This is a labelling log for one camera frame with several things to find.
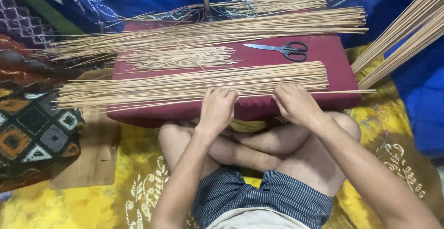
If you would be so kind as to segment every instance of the shorts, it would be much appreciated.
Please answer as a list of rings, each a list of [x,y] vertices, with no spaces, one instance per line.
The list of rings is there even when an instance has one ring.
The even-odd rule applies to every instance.
[[[203,229],[224,212],[254,207],[269,207],[311,229],[321,229],[332,204],[332,197],[283,173],[265,171],[258,189],[246,184],[240,172],[223,167],[199,182],[192,211]]]

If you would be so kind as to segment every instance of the red cloth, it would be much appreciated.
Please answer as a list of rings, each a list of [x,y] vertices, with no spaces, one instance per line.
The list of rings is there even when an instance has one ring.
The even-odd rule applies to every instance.
[[[125,25],[124,30],[144,30],[159,27],[158,25],[152,24],[153,22],[128,22]],[[259,50],[244,46],[243,44],[283,46],[290,41],[301,41],[308,45],[308,58],[306,62],[321,61],[325,65],[329,80],[329,91],[358,90],[358,84],[356,83],[352,69],[349,66],[341,40],[337,35],[275,37],[251,42],[221,44],[219,46],[226,46],[235,50],[235,54],[233,54],[231,58],[240,61],[234,64],[234,67],[277,65],[294,62],[287,60],[279,51]],[[132,66],[125,64],[125,62],[116,62],[114,66],[113,79],[133,79],[201,71],[201,68],[196,67],[194,69],[181,69],[173,71],[127,73],[127,70],[131,68]],[[207,67],[206,69],[211,70],[220,68]],[[341,111],[345,108],[355,107],[361,101],[360,94],[332,93],[315,94],[313,96],[323,110],[332,111]],[[114,107],[119,107],[119,105],[109,107],[113,107],[108,108],[108,111],[111,111],[114,109]],[[108,117],[126,124],[155,128],[162,125],[166,120],[192,120],[197,118],[200,116],[200,109],[201,102],[198,101],[110,112],[108,113]],[[280,116],[279,109],[271,97],[241,98],[238,103],[236,103],[234,111],[234,117],[243,121],[258,121],[263,118],[276,116]]]

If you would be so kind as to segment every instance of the left hand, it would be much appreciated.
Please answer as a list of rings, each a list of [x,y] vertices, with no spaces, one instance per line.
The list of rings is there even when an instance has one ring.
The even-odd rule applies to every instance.
[[[239,95],[236,91],[211,88],[205,92],[197,129],[207,131],[211,136],[218,136],[234,117],[234,105]]]

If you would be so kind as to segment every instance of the geometric patterned fabric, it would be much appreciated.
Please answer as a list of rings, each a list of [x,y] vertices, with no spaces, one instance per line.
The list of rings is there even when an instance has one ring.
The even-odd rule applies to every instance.
[[[38,81],[27,86],[0,81],[0,192],[27,172],[79,156],[83,119],[78,109],[54,109],[55,92]]]

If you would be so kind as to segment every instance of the yellow tie-dye cloth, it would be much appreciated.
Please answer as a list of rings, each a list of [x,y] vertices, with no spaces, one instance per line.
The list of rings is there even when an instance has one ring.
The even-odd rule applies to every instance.
[[[348,50],[350,60],[363,49]],[[378,88],[378,94],[366,96],[362,107],[347,110],[347,114],[361,125],[361,143],[399,175],[444,222],[439,175],[414,147],[404,105],[393,82]],[[249,132],[262,129],[265,123],[233,122],[232,126]],[[169,176],[157,134],[158,129],[122,124],[113,185],[51,191],[49,181],[44,181],[13,191],[8,202],[0,203],[0,229],[150,228],[153,208]],[[260,179],[252,177],[246,177],[246,181],[256,187],[260,184]],[[187,227],[198,228],[191,216]],[[346,181],[323,228],[382,229],[383,226]]]

